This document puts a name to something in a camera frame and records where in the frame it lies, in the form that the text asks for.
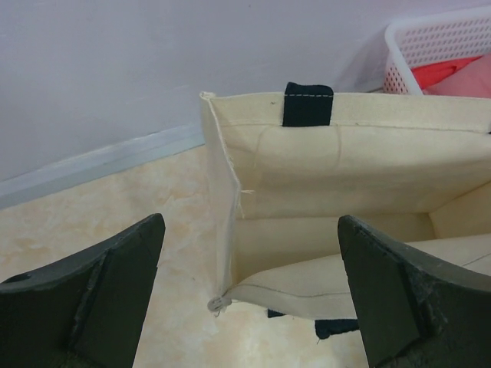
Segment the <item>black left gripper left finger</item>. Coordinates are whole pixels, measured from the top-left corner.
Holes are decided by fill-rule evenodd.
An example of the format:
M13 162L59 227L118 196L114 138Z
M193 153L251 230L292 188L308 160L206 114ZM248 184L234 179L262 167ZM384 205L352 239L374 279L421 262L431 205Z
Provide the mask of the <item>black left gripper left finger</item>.
M115 236L1 283L3 367L131 367L157 275L165 222Z

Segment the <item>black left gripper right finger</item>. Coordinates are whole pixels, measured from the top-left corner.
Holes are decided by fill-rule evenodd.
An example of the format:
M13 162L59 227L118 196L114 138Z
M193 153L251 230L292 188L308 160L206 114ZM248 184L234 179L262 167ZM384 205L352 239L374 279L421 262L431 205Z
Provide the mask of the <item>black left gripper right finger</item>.
M488 367L490 277L396 241L358 218L338 240L371 367Z

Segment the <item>beige canvas tote bag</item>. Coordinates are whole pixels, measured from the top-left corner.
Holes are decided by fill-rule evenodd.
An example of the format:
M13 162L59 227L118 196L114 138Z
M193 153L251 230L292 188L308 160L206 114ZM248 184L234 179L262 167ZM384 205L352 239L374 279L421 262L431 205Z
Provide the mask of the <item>beige canvas tote bag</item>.
M216 223L212 313L241 301L355 319L343 215L490 272L489 100L289 84L200 101Z

